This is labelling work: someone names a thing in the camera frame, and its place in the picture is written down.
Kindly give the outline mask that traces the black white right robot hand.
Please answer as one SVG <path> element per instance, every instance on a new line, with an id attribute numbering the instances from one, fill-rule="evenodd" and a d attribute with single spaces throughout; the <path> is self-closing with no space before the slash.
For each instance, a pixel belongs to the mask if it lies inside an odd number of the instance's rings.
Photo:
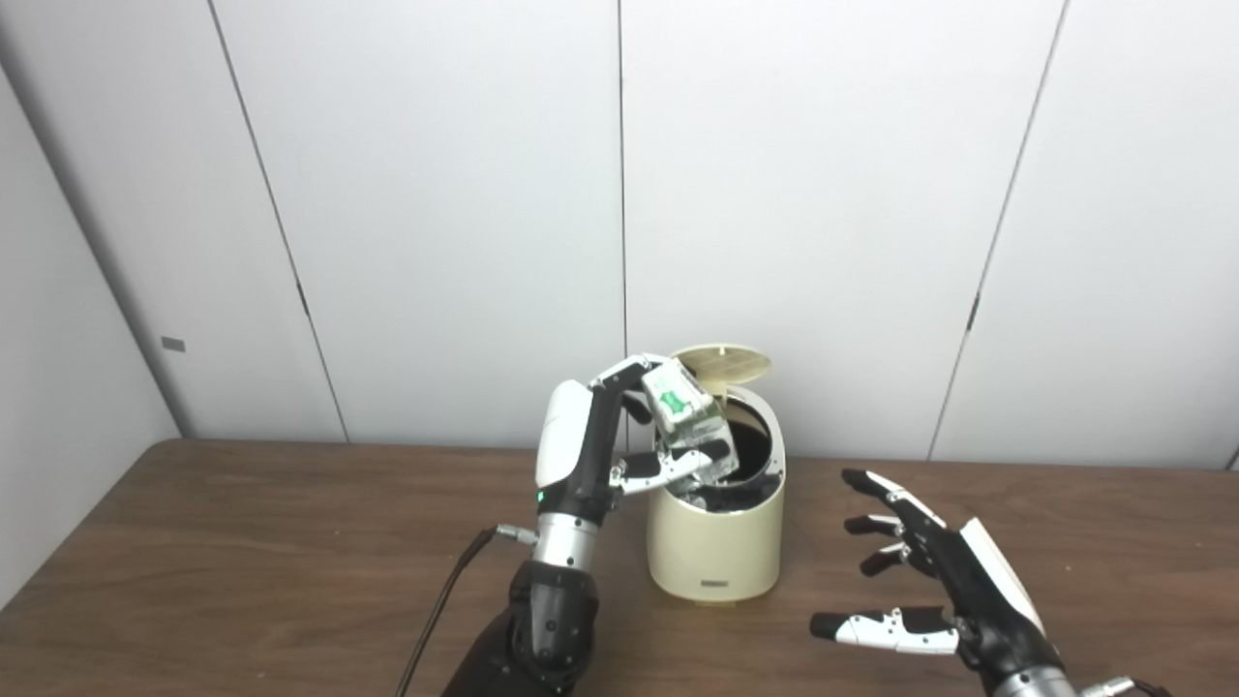
<path id="1" fill-rule="evenodd" d="M 890 515 L 844 524 L 852 535 L 893 539 L 861 562 L 861 574 L 911 566 L 938 581 L 952 605 L 820 612 L 809 621 L 814 638 L 885 652 L 954 654 L 978 675 L 986 696 L 1075 696 L 1040 612 L 983 521 L 952 529 L 906 487 L 873 470 L 845 469 L 841 479 L 890 508 Z"/>

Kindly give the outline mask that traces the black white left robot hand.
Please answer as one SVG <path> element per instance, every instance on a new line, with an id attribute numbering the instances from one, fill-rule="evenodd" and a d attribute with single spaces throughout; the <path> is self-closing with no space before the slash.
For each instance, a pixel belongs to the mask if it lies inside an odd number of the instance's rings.
<path id="1" fill-rule="evenodd" d="M 646 453 L 615 456 L 624 416 L 653 425 Z M 721 406 L 676 358 L 638 353 L 553 391 L 538 444 L 538 513 L 601 526 L 623 496 L 705 487 L 738 468 Z"/>

